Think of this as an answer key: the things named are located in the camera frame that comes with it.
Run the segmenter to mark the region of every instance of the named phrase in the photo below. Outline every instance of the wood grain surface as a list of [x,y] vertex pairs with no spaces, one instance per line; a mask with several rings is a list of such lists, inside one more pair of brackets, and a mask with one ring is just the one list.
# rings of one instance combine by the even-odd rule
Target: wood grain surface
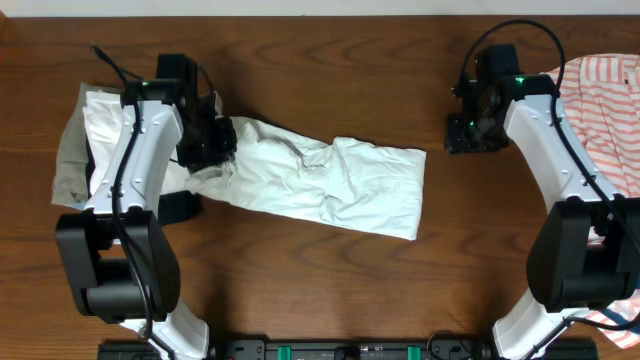
[[[55,156],[80,82],[118,85],[89,51],[153,76],[184,52],[212,77],[226,113],[331,142],[352,136],[428,152],[418,240],[409,242],[206,201],[166,227],[182,297],[213,333],[272,339],[418,338],[486,332],[527,288],[525,259],[545,219],[515,147],[443,152],[450,87],[473,41],[505,17],[12,19],[0,40],[0,358],[95,359],[134,334],[78,314],[54,239]],[[567,58],[639,53],[638,17],[536,18]],[[558,66],[540,31],[516,26],[522,68]],[[634,359],[594,329],[603,359]]]
[[7,16],[0,10],[0,31],[2,31],[2,27],[7,22]]

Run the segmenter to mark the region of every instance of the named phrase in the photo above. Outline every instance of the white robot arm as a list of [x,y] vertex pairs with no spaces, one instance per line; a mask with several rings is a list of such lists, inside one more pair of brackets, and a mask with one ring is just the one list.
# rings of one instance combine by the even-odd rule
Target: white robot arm
[[[175,149],[178,162],[195,171],[228,160],[236,142],[213,89],[209,97],[197,97],[197,73],[183,55],[160,55],[156,79],[125,80],[123,126],[107,173],[83,213],[61,216],[56,231],[78,310],[147,334],[170,360],[206,358],[209,327],[179,298],[178,262],[157,221],[164,175]],[[119,238],[117,226],[127,239]],[[100,256],[124,240],[126,258]]]
[[[540,187],[547,212],[551,211],[557,201],[569,198],[599,202],[600,198],[593,189],[585,186],[584,177],[553,127],[550,103],[551,95],[529,95],[523,100],[512,101],[504,123],[506,134],[524,155]],[[564,117],[562,100],[558,100],[556,112],[559,117]],[[596,174],[595,181],[600,188],[614,200],[618,191],[599,174],[569,123],[563,121],[560,126],[582,162]],[[590,312],[588,307],[571,307],[560,312],[547,312],[545,306],[534,298],[530,289],[527,289],[511,312],[493,326],[496,349],[502,358],[523,359],[533,346],[540,343],[564,318],[584,317]],[[539,349],[534,357],[544,355],[545,348],[546,346]]]
[[[631,236],[611,221],[602,194],[589,182],[607,202],[624,209],[627,222],[636,216],[638,202],[624,199],[600,174],[566,121],[560,99],[555,107],[560,121],[553,121],[555,84],[548,75],[523,75],[512,45],[489,46],[475,63],[478,79],[462,77],[455,88],[464,114],[450,116],[447,148],[450,153],[489,152],[512,140],[540,187],[549,216],[527,260],[530,288],[494,324],[492,347],[502,359],[541,357],[565,330],[566,318],[584,318],[591,309],[627,298],[637,283],[640,269]],[[576,158],[593,181],[584,177]],[[588,246],[594,228],[607,236],[601,247]]]

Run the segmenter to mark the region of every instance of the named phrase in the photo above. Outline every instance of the black cable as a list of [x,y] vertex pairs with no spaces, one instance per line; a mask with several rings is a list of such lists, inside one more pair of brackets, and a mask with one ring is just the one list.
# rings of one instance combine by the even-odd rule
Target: black cable
[[555,329],[553,329],[547,336],[545,336],[542,341],[533,346],[533,349],[531,349],[527,353],[527,356],[524,357],[524,360],[531,360],[531,358],[533,358],[533,356],[538,353],[540,349],[547,346],[551,341],[553,341],[553,339],[560,335],[560,333],[564,331],[565,328],[568,328],[569,326],[571,326],[571,324],[563,320],[560,324],[558,324],[558,326],[556,326]]
[[207,73],[207,71],[202,67],[202,66],[198,66],[198,69],[200,69],[200,72],[202,73],[202,75],[204,76],[204,79],[207,81],[207,84],[209,85],[209,99],[211,99],[211,103],[213,104],[213,106],[216,105],[216,97],[214,94],[214,87],[213,87],[213,83],[211,82],[211,79],[209,78],[209,73]]
[[169,360],[176,360],[175,352],[167,344],[165,344],[164,341],[160,340],[159,337],[155,336],[154,334],[151,334],[150,340],[153,341],[156,345],[158,345],[162,350],[167,352],[167,356],[169,356]]
[[[513,24],[527,24],[543,30],[545,33],[547,33],[547,35],[551,37],[556,47],[558,48],[558,52],[560,53],[560,71],[558,72],[558,79],[556,80],[556,85],[555,85],[553,94],[551,95],[551,109],[550,109],[553,125],[556,128],[556,131],[558,133],[558,136],[560,137],[560,140],[562,141],[562,144],[564,145],[567,152],[571,156],[571,159],[575,162],[578,169],[580,169],[582,176],[584,176],[589,186],[591,186],[594,192],[607,205],[615,221],[624,229],[625,233],[629,236],[631,242],[633,243],[636,251],[638,252],[638,254],[640,254],[640,242],[638,241],[638,237],[636,236],[635,232],[627,224],[626,220],[624,219],[622,214],[618,211],[618,209],[614,206],[612,201],[606,196],[606,194],[602,191],[602,189],[600,189],[598,184],[595,182],[595,177],[589,173],[589,170],[587,170],[587,168],[584,166],[584,164],[582,163],[582,161],[580,160],[576,152],[573,150],[573,148],[571,147],[571,144],[569,143],[569,140],[567,139],[566,135],[564,134],[564,131],[562,131],[562,128],[560,126],[560,119],[558,119],[558,115],[556,113],[556,103],[560,96],[560,86],[562,84],[562,78],[564,76],[566,58],[565,58],[564,49],[562,47],[562,43],[560,42],[560,39],[558,39],[558,36],[553,31],[551,31],[551,29],[549,29],[545,25],[540,24],[536,21],[527,20],[527,19],[509,20],[492,27],[487,32],[485,32],[482,36],[480,36],[478,40],[476,40],[476,42],[471,46],[471,49],[469,49],[469,52],[465,56],[464,63],[462,65],[462,70],[460,72],[459,86],[462,85],[462,83],[465,81],[465,69],[467,67],[467,63],[469,62],[469,59],[471,58],[471,55],[473,54],[473,51],[475,50],[475,48],[491,33],[495,32],[496,30],[502,27],[513,25]],[[583,319],[576,316],[569,316],[563,319],[563,321],[551,333],[549,333],[544,339],[542,339],[540,343],[538,343],[537,345],[534,345],[533,349],[525,357],[525,360],[530,360],[540,349],[547,346],[553,339],[556,338],[556,336],[558,336],[558,334],[560,334],[565,328],[570,327],[574,322],[593,326],[593,327],[604,329],[604,330],[625,331],[640,325],[640,313],[633,320],[622,325],[607,325],[597,321],[591,321],[591,320]]]
[[[121,68],[118,67],[113,60],[100,49],[97,45],[91,45],[91,50],[104,62],[109,64],[113,70],[116,72],[118,77],[122,80],[125,87],[128,84],[127,78],[121,71]],[[131,156],[131,152],[133,151],[133,147],[136,143],[136,139],[138,138],[138,133],[140,132],[140,107],[138,102],[133,103],[133,108],[135,111],[135,121],[133,123],[133,132],[131,134],[131,139],[127,144],[127,147],[122,155],[122,160],[120,161],[120,165],[118,166],[118,170],[116,172],[116,177],[114,180],[114,184],[111,187],[111,221],[113,223],[113,227],[116,231],[116,235],[120,239],[120,243],[122,244],[122,249],[124,250],[125,257],[129,263],[129,268],[131,270],[131,275],[138,285],[138,289],[140,290],[140,294],[142,295],[142,300],[144,303],[144,314],[146,319],[146,324],[144,325],[144,332],[142,334],[138,334],[142,341],[148,341],[151,337],[151,333],[153,331],[153,319],[151,313],[151,300],[150,296],[147,293],[146,286],[142,277],[140,276],[140,270],[138,269],[138,264],[135,259],[131,255],[131,248],[129,244],[129,240],[131,238],[127,234],[124,226],[122,225],[122,221],[120,220],[120,190],[122,186],[122,176],[124,175],[124,170],[127,166],[127,162],[129,161],[129,157]]]
[[140,76],[140,75],[138,75],[138,74],[136,74],[134,72],[131,72],[131,71],[129,71],[129,70],[127,70],[127,69],[125,69],[125,68],[123,68],[121,66],[119,66],[118,69],[120,69],[120,71],[122,71],[123,74],[129,75],[132,78],[135,78],[135,79],[138,79],[138,80],[142,80],[143,79],[142,76]]

